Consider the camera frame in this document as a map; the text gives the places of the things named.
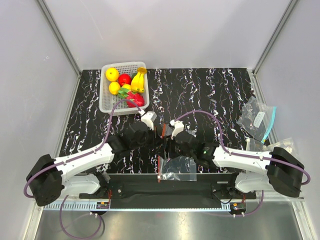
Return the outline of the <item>clear bag with orange zipper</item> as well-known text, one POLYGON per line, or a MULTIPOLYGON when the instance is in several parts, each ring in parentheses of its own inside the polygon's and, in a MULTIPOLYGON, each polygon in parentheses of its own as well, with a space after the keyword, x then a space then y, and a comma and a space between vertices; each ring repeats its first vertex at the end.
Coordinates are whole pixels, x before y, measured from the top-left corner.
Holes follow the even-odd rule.
POLYGON ((157 179, 160 181, 197 181, 197 165, 187 156, 176 153, 175 141, 171 140, 173 128, 167 124, 160 127, 157 133, 162 141, 158 153, 157 179))

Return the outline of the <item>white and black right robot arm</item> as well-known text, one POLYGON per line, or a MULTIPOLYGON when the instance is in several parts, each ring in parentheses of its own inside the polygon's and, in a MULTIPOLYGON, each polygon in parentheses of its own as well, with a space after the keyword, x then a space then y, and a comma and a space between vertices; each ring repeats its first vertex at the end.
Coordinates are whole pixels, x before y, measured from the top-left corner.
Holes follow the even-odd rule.
POLYGON ((300 195, 304 165, 281 147, 272 151, 232 149, 217 142, 200 142, 182 131, 166 138, 164 150, 167 158, 191 158, 204 168, 242 170, 227 185, 228 195, 235 199, 244 193, 264 190, 275 190, 291 198, 300 195))

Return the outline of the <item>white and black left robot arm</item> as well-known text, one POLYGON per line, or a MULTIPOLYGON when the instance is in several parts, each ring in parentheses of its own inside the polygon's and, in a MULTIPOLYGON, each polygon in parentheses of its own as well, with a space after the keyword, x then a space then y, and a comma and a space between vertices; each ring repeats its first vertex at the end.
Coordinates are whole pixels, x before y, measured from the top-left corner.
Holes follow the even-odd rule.
POLYGON ((102 143, 73 155, 52 158, 50 154, 45 154, 27 175, 24 193, 29 188, 32 192, 30 198, 39 207, 44 207, 65 193, 70 187, 67 181, 77 174, 109 164, 140 147, 153 149, 160 143, 157 131, 139 121, 117 134, 107 135, 102 143))

